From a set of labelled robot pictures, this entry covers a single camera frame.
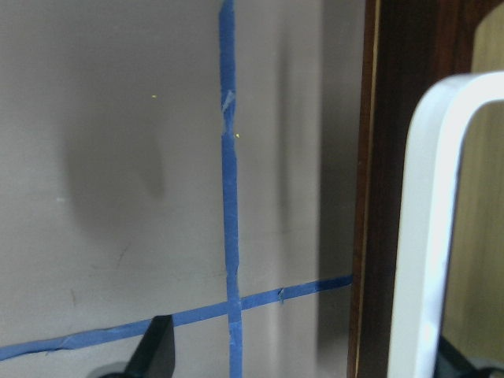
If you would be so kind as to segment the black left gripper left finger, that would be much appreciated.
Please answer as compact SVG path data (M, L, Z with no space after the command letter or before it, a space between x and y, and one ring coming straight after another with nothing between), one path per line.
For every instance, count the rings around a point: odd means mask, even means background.
M96 370L90 377L170 378L176 367L172 315L156 316L150 322L133 355L122 370Z

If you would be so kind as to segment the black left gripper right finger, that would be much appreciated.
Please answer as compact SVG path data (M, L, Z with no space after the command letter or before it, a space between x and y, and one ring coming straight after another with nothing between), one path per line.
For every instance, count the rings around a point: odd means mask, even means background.
M489 378L503 377L503 368L496 365L476 367L446 338L439 338L434 378Z

